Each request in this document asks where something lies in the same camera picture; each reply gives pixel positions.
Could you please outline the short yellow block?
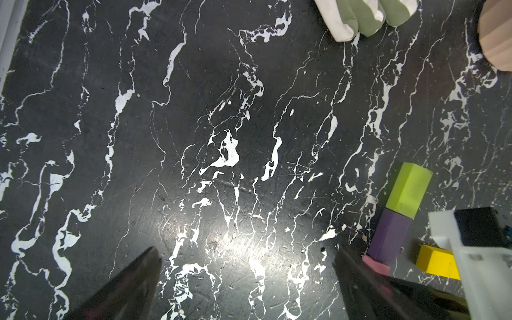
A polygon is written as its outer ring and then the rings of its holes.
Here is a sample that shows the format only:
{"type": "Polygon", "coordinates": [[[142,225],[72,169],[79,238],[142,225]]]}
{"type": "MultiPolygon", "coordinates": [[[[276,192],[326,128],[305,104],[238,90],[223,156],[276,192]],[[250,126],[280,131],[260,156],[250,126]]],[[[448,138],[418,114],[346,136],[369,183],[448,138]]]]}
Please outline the short yellow block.
{"type": "Polygon", "coordinates": [[[453,253],[445,249],[422,245],[415,265],[431,275],[461,279],[453,253]]]}

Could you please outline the pink block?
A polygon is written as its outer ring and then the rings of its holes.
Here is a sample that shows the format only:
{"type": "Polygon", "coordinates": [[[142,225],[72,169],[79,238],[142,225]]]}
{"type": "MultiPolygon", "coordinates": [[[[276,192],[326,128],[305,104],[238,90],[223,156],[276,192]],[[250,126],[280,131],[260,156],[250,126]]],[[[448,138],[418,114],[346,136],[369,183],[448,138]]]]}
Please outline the pink block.
{"type": "Polygon", "coordinates": [[[386,265],[385,263],[379,262],[377,260],[374,260],[372,257],[369,257],[368,255],[364,255],[362,257],[362,262],[366,264],[368,267],[370,267],[374,272],[388,276],[390,273],[390,266],[386,265]]]}

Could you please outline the green block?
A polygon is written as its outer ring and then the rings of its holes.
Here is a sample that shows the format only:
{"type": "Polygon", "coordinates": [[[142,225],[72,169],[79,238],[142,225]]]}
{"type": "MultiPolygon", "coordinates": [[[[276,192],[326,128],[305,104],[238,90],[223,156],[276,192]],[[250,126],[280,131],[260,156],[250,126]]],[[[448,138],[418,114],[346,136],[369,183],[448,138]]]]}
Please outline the green block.
{"type": "Polygon", "coordinates": [[[385,207],[415,219],[433,172],[414,163],[403,163],[385,207]]]}

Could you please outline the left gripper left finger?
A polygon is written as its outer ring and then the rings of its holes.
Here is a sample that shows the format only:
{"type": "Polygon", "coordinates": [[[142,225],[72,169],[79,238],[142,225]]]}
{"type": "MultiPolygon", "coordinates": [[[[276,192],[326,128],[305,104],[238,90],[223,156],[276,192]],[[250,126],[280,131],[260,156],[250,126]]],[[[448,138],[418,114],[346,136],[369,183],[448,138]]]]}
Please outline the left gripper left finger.
{"type": "Polygon", "coordinates": [[[66,319],[147,319],[161,273],[156,247],[149,247],[66,319]]]}

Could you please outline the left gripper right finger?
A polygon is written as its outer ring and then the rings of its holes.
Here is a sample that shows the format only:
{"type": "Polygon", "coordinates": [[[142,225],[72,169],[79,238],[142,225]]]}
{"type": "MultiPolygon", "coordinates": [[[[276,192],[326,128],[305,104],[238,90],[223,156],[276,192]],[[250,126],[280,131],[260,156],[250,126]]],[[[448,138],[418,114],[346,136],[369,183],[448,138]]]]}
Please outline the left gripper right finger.
{"type": "Polygon", "coordinates": [[[430,286],[381,275],[345,246],[334,262],[350,319],[469,319],[466,300],[430,286]]]}

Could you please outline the purple block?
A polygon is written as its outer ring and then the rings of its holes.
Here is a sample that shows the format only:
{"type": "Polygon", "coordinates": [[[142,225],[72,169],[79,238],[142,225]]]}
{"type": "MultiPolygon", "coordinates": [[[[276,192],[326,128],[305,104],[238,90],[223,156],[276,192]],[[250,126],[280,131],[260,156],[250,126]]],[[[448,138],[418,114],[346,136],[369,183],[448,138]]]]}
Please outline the purple block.
{"type": "Polygon", "coordinates": [[[413,220],[385,208],[371,239],[368,256],[389,264],[398,256],[413,220]]]}

